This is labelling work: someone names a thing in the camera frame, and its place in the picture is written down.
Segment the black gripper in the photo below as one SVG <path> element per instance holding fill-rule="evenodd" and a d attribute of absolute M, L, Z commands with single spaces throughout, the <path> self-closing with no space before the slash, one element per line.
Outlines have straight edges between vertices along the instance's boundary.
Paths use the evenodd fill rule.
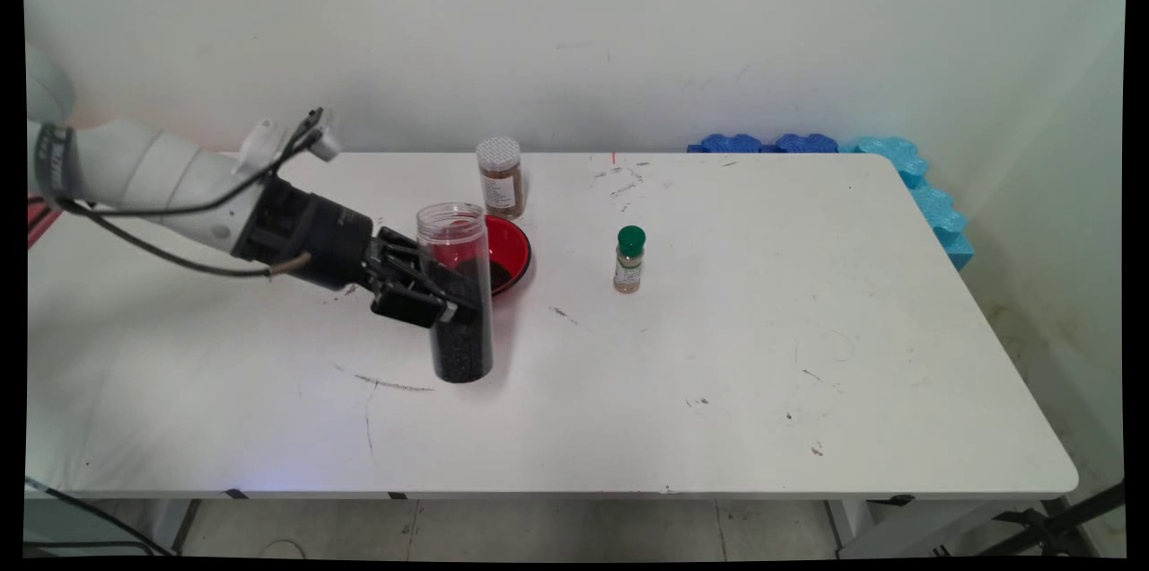
<path fill-rule="evenodd" d="M 373 236 L 368 215 L 275 177 L 232 255 L 273 267 L 304 252 L 311 259 L 290 276 L 327 290 L 365 286 L 378 316 L 426 329 L 470 326 L 483 316 L 478 281 L 444 267 L 410 237 L 385 226 Z"/>

